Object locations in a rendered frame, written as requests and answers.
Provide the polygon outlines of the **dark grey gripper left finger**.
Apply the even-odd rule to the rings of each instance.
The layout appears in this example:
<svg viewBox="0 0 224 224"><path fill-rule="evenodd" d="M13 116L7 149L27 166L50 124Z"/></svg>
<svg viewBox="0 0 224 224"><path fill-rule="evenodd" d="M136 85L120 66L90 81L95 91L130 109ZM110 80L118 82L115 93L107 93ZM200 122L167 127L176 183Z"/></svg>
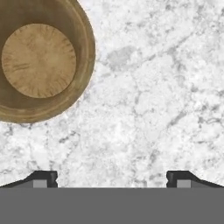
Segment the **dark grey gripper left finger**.
<svg viewBox="0 0 224 224"><path fill-rule="evenodd" d="M56 171L34 171L27 178L0 185L0 188L57 188L58 173Z"/></svg>

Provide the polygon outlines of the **brown wooden bowl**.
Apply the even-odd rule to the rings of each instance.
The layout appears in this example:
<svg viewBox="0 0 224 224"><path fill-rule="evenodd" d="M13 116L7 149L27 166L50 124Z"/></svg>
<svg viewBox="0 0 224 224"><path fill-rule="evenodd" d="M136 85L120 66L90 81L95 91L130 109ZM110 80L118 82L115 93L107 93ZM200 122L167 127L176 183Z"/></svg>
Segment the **brown wooden bowl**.
<svg viewBox="0 0 224 224"><path fill-rule="evenodd" d="M0 121L61 114L94 65L95 37L78 0L0 0Z"/></svg>

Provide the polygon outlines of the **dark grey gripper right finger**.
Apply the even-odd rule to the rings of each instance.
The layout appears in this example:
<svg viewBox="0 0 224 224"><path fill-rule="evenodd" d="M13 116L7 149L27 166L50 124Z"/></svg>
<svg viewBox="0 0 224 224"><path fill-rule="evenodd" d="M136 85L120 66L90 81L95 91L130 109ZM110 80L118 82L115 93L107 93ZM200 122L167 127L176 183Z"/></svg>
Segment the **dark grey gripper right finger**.
<svg viewBox="0 0 224 224"><path fill-rule="evenodd" d="M201 188L213 187L222 188L222 185L200 179L190 171L168 171L166 173L167 188Z"/></svg>

